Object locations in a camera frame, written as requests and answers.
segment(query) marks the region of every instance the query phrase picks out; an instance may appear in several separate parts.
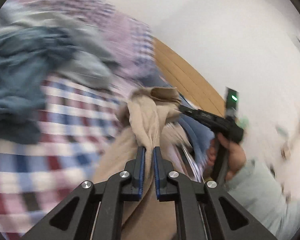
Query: human hand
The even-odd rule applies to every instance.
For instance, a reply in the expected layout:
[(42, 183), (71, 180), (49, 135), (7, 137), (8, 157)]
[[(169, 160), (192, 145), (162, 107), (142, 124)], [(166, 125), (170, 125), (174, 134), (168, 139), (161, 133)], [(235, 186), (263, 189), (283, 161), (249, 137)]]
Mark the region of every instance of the human hand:
[[(244, 150), (239, 144), (229, 141), (221, 133), (217, 135), (220, 144), (229, 150), (229, 170), (227, 172), (225, 180), (231, 180), (234, 175), (241, 170), (245, 165), (247, 158)], [(213, 166), (217, 158), (217, 150), (215, 148), (215, 139), (211, 140), (210, 148), (207, 150), (208, 155), (208, 165)]]

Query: white wall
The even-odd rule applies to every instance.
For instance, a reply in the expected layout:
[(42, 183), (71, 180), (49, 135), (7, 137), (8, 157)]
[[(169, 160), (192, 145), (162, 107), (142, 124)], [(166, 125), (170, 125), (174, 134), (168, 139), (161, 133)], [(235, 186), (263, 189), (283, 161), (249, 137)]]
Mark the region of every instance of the white wall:
[(239, 91), (239, 115), (250, 121), (247, 155), (273, 163), (300, 196), (300, 147), (283, 163), (276, 131), (292, 133), (300, 116), (300, 16), (289, 0), (110, 1), (151, 25), (220, 95), (226, 86)]

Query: triangular cutout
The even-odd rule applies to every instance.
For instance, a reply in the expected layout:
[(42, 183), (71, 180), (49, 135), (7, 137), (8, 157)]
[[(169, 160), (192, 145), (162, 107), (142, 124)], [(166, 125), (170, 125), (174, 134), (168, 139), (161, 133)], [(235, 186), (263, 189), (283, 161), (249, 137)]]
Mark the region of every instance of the triangular cutout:
[(79, 203), (79, 197), (73, 198), (63, 209), (61, 209), (51, 220), (50, 225), (66, 231), (71, 222), (72, 216)]
[(219, 201), (231, 230), (237, 230), (249, 224), (248, 219), (232, 206), (226, 198), (220, 197)]

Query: plaid fabric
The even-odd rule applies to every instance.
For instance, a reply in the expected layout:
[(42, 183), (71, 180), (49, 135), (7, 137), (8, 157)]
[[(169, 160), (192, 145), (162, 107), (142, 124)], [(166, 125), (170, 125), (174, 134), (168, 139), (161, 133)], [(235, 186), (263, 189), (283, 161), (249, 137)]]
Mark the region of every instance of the plaid fabric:
[(56, 11), (100, 28), (121, 67), (114, 73), (128, 79), (155, 68), (153, 37), (148, 25), (118, 12), (105, 0), (17, 0), (35, 9)]
[(116, 136), (118, 95), (58, 76), (43, 84), (41, 141), (20, 145), (0, 139), (0, 231), (19, 239), (82, 181), (93, 175)]

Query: gray garment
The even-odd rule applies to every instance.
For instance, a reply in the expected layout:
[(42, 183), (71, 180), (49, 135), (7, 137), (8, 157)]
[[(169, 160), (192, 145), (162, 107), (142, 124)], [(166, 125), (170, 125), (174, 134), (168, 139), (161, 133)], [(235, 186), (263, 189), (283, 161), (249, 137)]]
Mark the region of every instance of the gray garment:
[(58, 27), (33, 27), (0, 35), (0, 138), (35, 144), (36, 109), (45, 108), (41, 82), (73, 58), (76, 47)]
[(74, 60), (61, 65), (58, 73), (90, 88), (108, 87), (110, 69), (118, 63), (105, 47), (97, 27), (55, 12), (31, 11), (12, 2), (0, 9), (0, 26), (6, 26), (0, 28), (0, 33), (41, 25), (66, 28), (78, 47)]
[(300, 228), (300, 200), (286, 203), (281, 186), (263, 163), (247, 161), (225, 186), (278, 240), (291, 239)]

